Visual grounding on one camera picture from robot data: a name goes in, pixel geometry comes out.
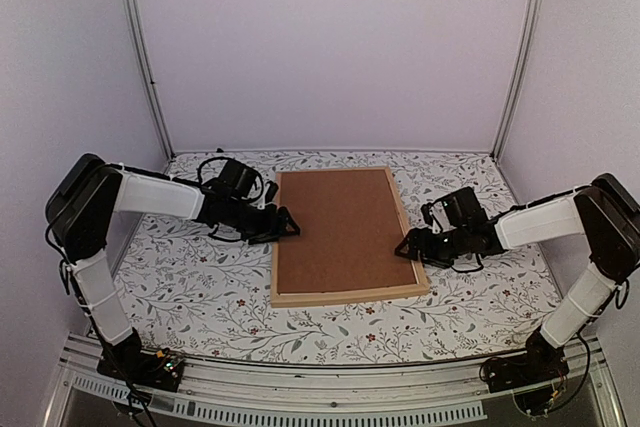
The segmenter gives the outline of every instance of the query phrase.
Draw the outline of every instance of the vertical metal pole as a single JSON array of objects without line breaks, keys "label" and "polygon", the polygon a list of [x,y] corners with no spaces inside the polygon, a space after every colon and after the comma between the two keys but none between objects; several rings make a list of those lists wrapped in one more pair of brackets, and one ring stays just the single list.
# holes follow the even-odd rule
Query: vertical metal pole
[{"label": "vertical metal pole", "polygon": [[132,36],[133,47],[138,60],[140,75],[142,76],[142,82],[147,95],[149,110],[151,111],[151,117],[153,119],[162,151],[165,157],[170,160],[175,156],[175,152],[171,145],[171,139],[169,138],[169,131],[167,130],[167,124],[164,120],[162,109],[160,108],[160,99],[158,98],[158,92],[156,90],[153,73],[151,71],[151,64],[147,54],[147,47],[144,42],[144,36],[142,35],[142,24],[140,22],[138,3],[137,0],[123,1],[127,20],[129,21],[129,31]]},{"label": "vertical metal pole", "polygon": [[500,162],[500,158],[504,153],[511,123],[513,122],[513,116],[518,105],[518,98],[520,97],[520,91],[522,90],[522,84],[524,82],[524,74],[527,67],[527,61],[529,59],[529,53],[531,51],[533,34],[538,22],[541,2],[542,0],[527,0],[527,10],[522,29],[522,37],[520,38],[518,57],[513,70],[513,76],[511,77],[511,83],[509,84],[507,101],[502,112],[502,118],[500,119],[498,135],[496,136],[496,140],[493,143],[493,149],[491,151],[491,156],[496,159],[497,162]]}]

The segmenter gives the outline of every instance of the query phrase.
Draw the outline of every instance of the black cable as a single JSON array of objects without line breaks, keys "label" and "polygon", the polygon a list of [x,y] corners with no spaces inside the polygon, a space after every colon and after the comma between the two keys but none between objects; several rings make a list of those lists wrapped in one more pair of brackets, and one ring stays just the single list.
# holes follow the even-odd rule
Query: black cable
[{"label": "black cable", "polygon": [[136,415],[138,415],[138,414],[134,414],[133,413],[134,407],[133,407],[133,399],[132,399],[132,397],[129,396],[127,400],[129,402],[129,418],[131,420],[133,420],[138,427],[147,427],[142,422],[140,422],[140,419],[138,419],[138,417],[136,417]]},{"label": "black cable", "polygon": [[624,304],[627,303],[627,299],[629,298],[629,289],[631,288],[629,279],[624,279],[624,282],[621,285],[624,285],[624,295],[622,296],[622,300],[620,300],[620,289],[616,290],[616,309],[618,310],[621,310],[622,307],[624,307]]},{"label": "black cable", "polygon": [[205,159],[202,162],[200,162],[200,165],[198,165],[198,168],[196,169],[196,174],[198,175],[198,183],[200,185],[204,184],[204,180],[202,179],[202,169],[206,165],[209,165],[211,162],[217,162],[217,161],[220,161],[220,160],[235,160],[235,159],[232,159],[231,157],[225,157],[224,155],[221,155],[221,156],[217,156],[217,157],[209,157],[208,159]]},{"label": "black cable", "polygon": [[563,404],[558,405],[557,407],[553,407],[550,410],[548,410],[546,412],[546,414],[550,414],[552,412],[557,412],[558,410],[563,409],[564,407],[566,407],[566,405],[569,404],[569,402],[571,402],[573,399],[575,399],[575,397],[580,393],[580,390],[582,389],[582,387],[586,383],[587,377],[589,376],[589,367],[591,365],[591,349],[589,349],[589,344],[587,343],[586,340],[584,340],[584,338],[582,337],[580,332],[578,332],[576,334],[576,337],[578,337],[578,339],[580,339],[580,342],[582,342],[582,345],[584,345],[584,348],[587,351],[587,366],[585,367],[584,374],[582,375],[582,379],[580,380],[580,383],[578,384],[578,387],[576,388],[576,390],[573,391],[573,393],[569,396],[569,398]]},{"label": "black cable", "polygon": [[545,202],[549,202],[550,200],[557,199],[558,197],[564,197],[565,195],[569,195],[569,194],[572,194],[574,192],[580,192],[581,190],[584,190],[587,187],[590,187],[590,185],[581,185],[581,186],[576,187],[574,189],[565,190],[564,192],[558,192],[558,193],[555,193],[555,194],[547,195],[546,197],[542,197],[541,199],[536,199],[536,200],[534,200],[532,202],[529,202],[528,204],[512,205],[508,210],[505,210],[504,212],[499,213],[498,215],[494,216],[491,220],[495,221],[495,220],[498,220],[501,217],[504,217],[507,214],[510,214],[511,212],[514,212],[514,211],[517,211],[517,210],[529,209],[531,207],[535,207],[537,205],[544,204]]},{"label": "black cable", "polygon": [[225,239],[224,237],[218,237],[217,235],[209,234],[209,237],[213,240],[219,240],[220,242],[226,242],[227,244],[234,244],[236,242],[240,242],[242,237],[238,237],[237,239]]},{"label": "black cable", "polygon": [[[236,161],[235,159],[233,159],[231,157],[226,157],[224,155],[221,155],[221,156],[217,156],[217,157],[210,157],[210,158],[205,159],[202,162],[200,162],[200,165],[198,165],[198,168],[196,169],[196,174],[198,176],[198,184],[200,186],[202,186],[204,184],[204,179],[202,178],[202,169],[206,165],[209,165],[211,162],[217,162],[217,161],[220,161],[220,160]],[[255,197],[251,197],[251,198],[247,198],[247,199],[238,199],[238,200],[240,200],[242,202],[246,202],[248,204],[251,204],[251,203],[255,202],[256,200],[260,199],[260,197],[262,197],[262,194],[264,193],[264,179],[262,178],[262,174],[260,172],[258,172],[257,170],[255,172],[256,172],[256,174],[258,174],[258,180],[260,181],[260,189],[259,189],[258,195],[256,195]]]},{"label": "black cable", "polygon": [[56,252],[58,252],[58,254],[60,254],[60,257],[62,257],[62,261],[66,262],[67,264],[70,264],[71,262],[69,262],[69,259],[67,258],[67,254],[64,253],[64,251],[58,247],[50,238],[49,234],[51,234],[51,230],[53,229],[53,224],[55,223],[56,220],[58,220],[60,218],[60,216],[62,215],[62,213],[65,211],[66,209],[66,205],[65,207],[63,207],[60,212],[58,212],[58,214],[53,218],[53,220],[51,221],[51,223],[47,226],[46,230],[44,231],[44,241],[47,243],[47,245],[49,247],[51,247],[53,250],[55,250]]},{"label": "black cable", "polygon": [[67,263],[64,259],[60,260],[58,264],[58,273],[60,274],[60,280],[62,281],[62,285],[64,285],[64,291],[69,295],[71,292],[69,291],[69,272],[65,268]]},{"label": "black cable", "polygon": [[482,260],[480,260],[480,254],[476,254],[476,262],[478,263],[478,267],[476,267],[475,269],[458,270],[452,265],[451,270],[453,270],[457,274],[473,274],[475,272],[480,272],[482,269],[484,269],[484,264],[482,263]]}]

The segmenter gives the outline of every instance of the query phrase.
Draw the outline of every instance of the brown board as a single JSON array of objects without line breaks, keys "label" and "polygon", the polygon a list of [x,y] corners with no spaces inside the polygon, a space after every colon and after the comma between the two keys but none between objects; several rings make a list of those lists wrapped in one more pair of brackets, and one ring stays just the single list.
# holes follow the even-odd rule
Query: brown board
[{"label": "brown board", "polygon": [[424,295],[419,262],[393,255],[409,230],[388,167],[281,172],[278,203],[302,229],[274,244],[273,307]]}]

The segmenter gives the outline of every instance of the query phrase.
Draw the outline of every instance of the lavender wall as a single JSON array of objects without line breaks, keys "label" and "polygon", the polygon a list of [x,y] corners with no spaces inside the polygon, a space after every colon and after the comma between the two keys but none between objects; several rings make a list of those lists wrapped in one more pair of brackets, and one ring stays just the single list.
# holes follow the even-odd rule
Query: lavender wall
[{"label": "lavender wall", "polygon": [[178,150],[488,151],[526,0],[139,0]]},{"label": "lavender wall", "polygon": [[[33,426],[84,325],[45,246],[44,205],[83,152],[163,164],[121,0],[0,0],[0,425]],[[130,227],[116,219],[111,253]]]},{"label": "lavender wall", "polygon": [[[612,172],[640,199],[640,0],[543,0],[502,164],[520,200]],[[582,238],[545,245],[566,291],[584,270]],[[629,425],[640,425],[640,274],[622,312],[598,322]]]}]

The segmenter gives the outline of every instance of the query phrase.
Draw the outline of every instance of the floral pattern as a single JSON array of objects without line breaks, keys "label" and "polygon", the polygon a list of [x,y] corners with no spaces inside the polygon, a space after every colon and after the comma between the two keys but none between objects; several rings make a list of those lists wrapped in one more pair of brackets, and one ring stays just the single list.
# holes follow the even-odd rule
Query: floral pattern
[{"label": "floral pattern", "polygon": [[[487,155],[226,155],[256,167],[268,179],[274,179],[276,171],[388,165],[412,226],[422,225],[423,203],[464,186],[475,189],[490,215],[513,203]],[[180,155],[172,162],[170,173],[194,179],[198,164],[207,157]],[[204,177],[214,175],[216,167],[220,166],[205,168]],[[485,259],[485,269],[478,273],[426,267],[432,287],[422,297],[272,309],[271,245],[223,243],[209,238],[208,232],[206,226],[189,221],[144,217],[120,267],[116,286],[147,346],[278,363],[439,361],[522,347],[528,334],[560,300],[538,247],[529,246]],[[459,270],[473,267],[473,260],[457,263]]]}]

